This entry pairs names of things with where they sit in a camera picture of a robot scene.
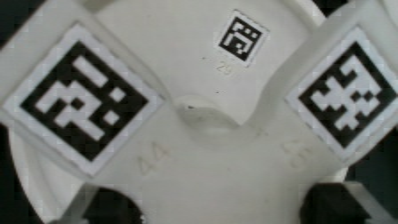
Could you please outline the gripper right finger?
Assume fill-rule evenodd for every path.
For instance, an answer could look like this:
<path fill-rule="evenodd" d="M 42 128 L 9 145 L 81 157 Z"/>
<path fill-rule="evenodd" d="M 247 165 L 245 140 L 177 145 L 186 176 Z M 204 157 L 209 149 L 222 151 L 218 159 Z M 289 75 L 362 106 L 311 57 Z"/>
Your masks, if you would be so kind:
<path fill-rule="evenodd" d="M 304 197 L 300 224 L 398 224 L 359 182 L 318 183 Z"/>

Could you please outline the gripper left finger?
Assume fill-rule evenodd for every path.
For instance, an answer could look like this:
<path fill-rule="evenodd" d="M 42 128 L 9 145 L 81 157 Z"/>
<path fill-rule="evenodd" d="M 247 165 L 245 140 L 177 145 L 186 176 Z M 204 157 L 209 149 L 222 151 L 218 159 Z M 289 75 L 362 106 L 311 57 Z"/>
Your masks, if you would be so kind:
<path fill-rule="evenodd" d="M 115 190 L 85 184 L 55 224 L 144 224 L 142 211 Z"/>

